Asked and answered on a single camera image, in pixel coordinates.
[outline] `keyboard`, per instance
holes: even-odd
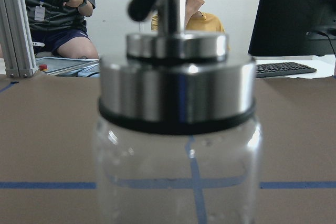
[[[299,64],[296,62],[257,64],[256,78],[288,76],[290,74],[313,73],[313,72],[316,72],[315,68],[311,68],[309,66]]]

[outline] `id badge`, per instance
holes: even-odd
[[[46,8],[43,6],[36,6],[35,8],[35,17],[34,20],[36,21],[43,21],[44,20],[44,14],[46,12]]]

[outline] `cable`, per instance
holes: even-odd
[[[87,77],[94,76],[95,74],[98,74],[98,73],[100,73],[100,72],[93,72],[93,73],[89,74]]]
[[[331,49],[332,49],[332,51],[333,51],[333,53],[334,53],[334,56],[335,56],[335,58],[336,58],[335,49],[334,49],[334,47],[333,47],[333,45],[332,45],[332,43],[331,43],[331,39],[330,39],[329,35],[326,34],[326,33],[324,33],[324,32],[322,32],[322,31],[317,31],[316,33],[319,34],[319,35],[321,35],[321,36],[325,36],[325,37],[328,38],[328,41],[329,41],[329,43],[330,43],[330,45],[331,45]]]

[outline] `man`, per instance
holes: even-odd
[[[199,11],[204,4],[204,0],[186,0],[185,6],[185,29],[186,30],[202,30],[202,31],[218,31],[225,32],[224,27],[219,18],[210,13],[202,13]],[[158,16],[152,18],[152,30],[157,30]]]
[[[90,17],[95,0],[25,0],[32,40],[65,58],[97,59],[98,52],[87,35],[85,17]]]

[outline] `blue tape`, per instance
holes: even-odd
[[[189,137],[188,143],[185,145],[185,151],[187,156],[190,159],[190,168],[192,174],[192,187],[194,191],[195,205],[196,205],[196,213],[198,224],[207,224],[207,216],[206,216],[206,208],[204,195],[201,185],[201,175],[200,169],[198,168],[198,163],[195,157],[191,156],[191,144],[195,142],[195,138],[193,136]]]
[[[201,187],[222,188],[239,185],[245,175],[232,178],[201,179]],[[178,179],[119,179],[118,186],[135,189],[191,189],[190,178]],[[336,181],[261,182],[260,189],[335,189]],[[0,189],[96,189],[94,182],[0,182]]]
[[[6,87],[4,87],[3,89],[0,89],[0,93],[4,92],[5,90],[9,89],[11,86],[13,86],[14,84],[19,83],[18,81],[11,81],[10,84],[8,84]]]
[[[336,188],[336,181],[260,183],[260,189],[325,189],[325,188]]]
[[[0,189],[95,189],[93,182],[0,182]]]

